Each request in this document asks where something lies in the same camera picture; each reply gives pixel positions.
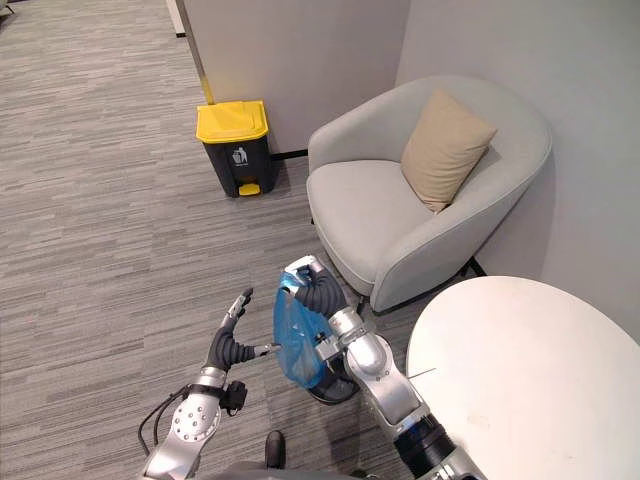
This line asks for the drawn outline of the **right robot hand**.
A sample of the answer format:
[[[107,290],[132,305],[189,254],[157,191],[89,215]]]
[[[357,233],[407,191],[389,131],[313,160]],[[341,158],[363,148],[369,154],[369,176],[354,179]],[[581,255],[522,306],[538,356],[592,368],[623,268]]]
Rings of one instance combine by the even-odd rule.
[[[293,278],[285,287],[308,310],[327,319],[348,306],[336,277],[315,256],[306,255],[284,268]]]

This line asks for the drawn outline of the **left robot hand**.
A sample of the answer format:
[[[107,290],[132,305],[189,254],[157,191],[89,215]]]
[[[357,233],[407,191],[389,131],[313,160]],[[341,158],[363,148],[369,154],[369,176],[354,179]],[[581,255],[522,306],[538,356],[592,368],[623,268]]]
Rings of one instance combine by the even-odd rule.
[[[211,367],[228,372],[235,364],[263,357],[282,349],[282,345],[279,343],[244,345],[236,341],[235,327],[245,314],[246,306],[250,303],[252,295],[252,287],[245,289],[227,310],[210,344],[204,368]]]

